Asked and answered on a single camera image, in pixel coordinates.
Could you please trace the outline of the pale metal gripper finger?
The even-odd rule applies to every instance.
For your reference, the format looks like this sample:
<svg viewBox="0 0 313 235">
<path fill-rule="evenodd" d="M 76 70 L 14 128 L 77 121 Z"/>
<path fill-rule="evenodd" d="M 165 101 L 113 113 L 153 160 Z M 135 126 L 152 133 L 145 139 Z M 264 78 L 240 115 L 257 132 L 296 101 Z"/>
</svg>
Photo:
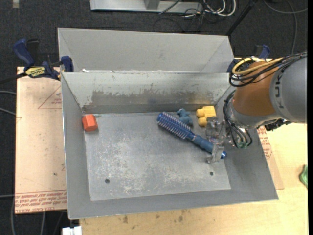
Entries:
<svg viewBox="0 0 313 235">
<path fill-rule="evenodd" d="M 222 159 L 224 159 L 224 146 L 217 143 L 213 144 L 212 153 L 211 156 L 207 158 L 207 162 L 212 164 Z"/>
<path fill-rule="evenodd" d="M 219 121 L 217 117 L 210 117 L 207 119 L 206 137 L 210 141 L 221 141 L 223 139 L 224 122 Z"/>
</svg>

